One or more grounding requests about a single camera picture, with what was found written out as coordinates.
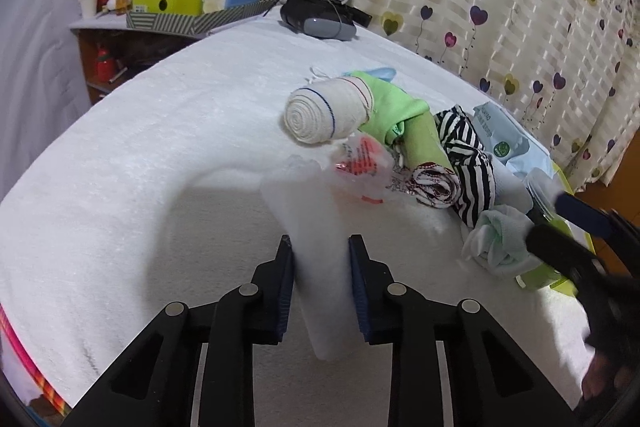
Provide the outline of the person right hand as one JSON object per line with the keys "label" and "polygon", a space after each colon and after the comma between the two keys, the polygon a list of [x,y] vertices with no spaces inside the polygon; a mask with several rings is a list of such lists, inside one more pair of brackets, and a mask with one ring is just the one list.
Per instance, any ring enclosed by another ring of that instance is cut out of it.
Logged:
{"label": "person right hand", "polygon": [[620,365],[602,351],[594,351],[587,372],[582,377],[582,399],[587,402],[610,388],[624,389],[634,378],[637,369],[638,364]]}

